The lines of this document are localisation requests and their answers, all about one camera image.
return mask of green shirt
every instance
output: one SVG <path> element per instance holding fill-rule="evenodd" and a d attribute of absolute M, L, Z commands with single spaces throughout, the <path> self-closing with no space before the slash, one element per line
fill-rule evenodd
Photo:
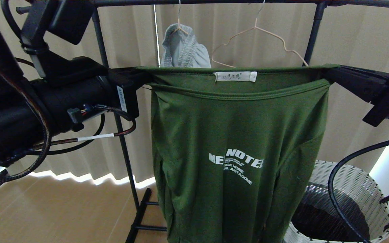
<path fill-rule="evenodd" d="M 321 73 L 334 67 L 141 68 L 154 77 L 154 173 L 170 243 L 281 241 L 325 129 Z"/>

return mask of curtain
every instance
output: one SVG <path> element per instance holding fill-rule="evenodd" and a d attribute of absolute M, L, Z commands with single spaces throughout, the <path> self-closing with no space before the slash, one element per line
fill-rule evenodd
<path fill-rule="evenodd" d="M 22 0 L 11 1 L 26 6 Z M 254 25 L 261 3 L 184 4 L 181 23 L 193 28 L 198 42 L 204 44 L 211 57 L 214 48 Z M 178 5 L 101 7 L 99 15 L 111 68 L 157 66 L 163 48 L 166 28 L 177 23 Z M 308 3 L 266 3 L 259 14 L 258 26 L 279 34 L 287 48 L 304 56 L 316 5 Z M 25 15 L 14 13 L 17 23 Z M 29 59 L 5 23 L 0 10 L 0 29 L 16 57 Z M 51 50 L 71 59 L 80 55 L 101 63 L 92 22 L 77 46 L 47 33 Z M 229 46 L 216 51 L 214 58 L 233 66 L 299 66 L 301 60 L 286 53 L 280 40 L 263 32 L 250 31 L 232 40 Z M 327 7 L 318 33 L 311 65 L 336 63 L 389 72 L 389 9 L 369 6 Z M 215 68 L 221 65 L 211 63 Z M 28 79 L 37 78 L 32 68 L 21 66 Z M 140 117 L 136 131 L 125 137 L 136 181 L 153 176 L 150 131 L 150 91 L 139 89 Z M 338 162 L 363 147 L 389 139 L 389 120 L 374 128 L 362 121 L 372 105 L 365 103 L 337 84 L 329 92 L 329 113 L 326 132 L 318 158 Z M 93 134 L 99 118 L 85 123 L 78 133 L 55 137 L 62 139 Z M 113 116 L 107 114 L 104 133 L 116 131 Z M 370 171 L 382 150 L 362 155 L 350 162 Z M 9 168 L 10 173 L 25 169 L 34 157 L 26 157 Z M 71 172 L 76 176 L 91 173 L 99 178 L 112 173 L 116 179 L 127 176 L 124 158 L 117 138 L 93 141 L 87 147 L 63 155 L 48 156 L 37 171 L 52 170 L 55 174 Z"/>

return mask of floor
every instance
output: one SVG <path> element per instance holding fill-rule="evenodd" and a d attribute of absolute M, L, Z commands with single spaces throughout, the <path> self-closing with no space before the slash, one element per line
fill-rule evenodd
<path fill-rule="evenodd" d="M 149 188 L 156 200 L 155 185 Z M 0 186 L 0 243 L 123 243 L 135 215 L 128 183 L 27 176 Z M 148 206 L 142 223 L 165 226 L 159 207 Z M 166 232 L 139 231 L 136 238 L 165 242 Z"/>

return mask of light blue garment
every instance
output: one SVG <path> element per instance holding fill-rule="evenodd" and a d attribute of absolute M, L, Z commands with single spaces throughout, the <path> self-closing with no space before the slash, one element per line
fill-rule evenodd
<path fill-rule="evenodd" d="M 193 29 L 181 25 L 183 31 L 176 31 L 178 24 L 168 27 L 162 46 L 165 49 L 162 58 L 162 67 L 183 67 L 183 68 L 211 68 L 210 56 L 207 48 L 196 40 Z"/>

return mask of tile grout line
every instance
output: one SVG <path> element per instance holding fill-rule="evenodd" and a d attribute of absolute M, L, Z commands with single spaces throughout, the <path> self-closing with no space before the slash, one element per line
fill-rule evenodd
<path fill-rule="evenodd" d="M 118 224 L 118 221 L 119 221 L 119 219 L 121 218 L 122 212 L 124 211 L 125 207 L 127 206 L 128 201 L 129 201 L 131 198 L 133 198 L 132 195 L 131 195 L 130 197 L 128 197 L 127 200 L 125 201 L 124 206 L 122 207 L 121 212 L 119 213 L 118 219 L 116 220 L 115 225 L 113 226 L 113 228 L 112 228 L 112 230 L 111 230 L 111 232 L 110 232 L 110 234 L 109 234 L 109 237 L 108 237 L 106 243 L 109 242 L 109 240 L 110 240 L 110 238 L 111 238 L 111 236 L 112 236 L 112 234 L 113 234 L 113 232 L 114 232 L 114 230 L 115 230 L 115 228 L 116 228 L 116 225 Z"/>
<path fill-rule="evenodd" d="M 19 197 L 21 197 L 25 192 L 27 192 L 29 189 L 31 189 L 31 187 L 34 186 L 41 179 L 42 178 L 39 178 L 38 180 L 36 180 L 31 186 L 29 186 L 25 191 L 23 191 L 23 193 L 21 195 L 18 195 L 8 206 L 6 206 L 3 210 L 1 210 L 0 215 L 3 212 L 5 212 L 14 202 L 16 202 L 19 199 Z"/>

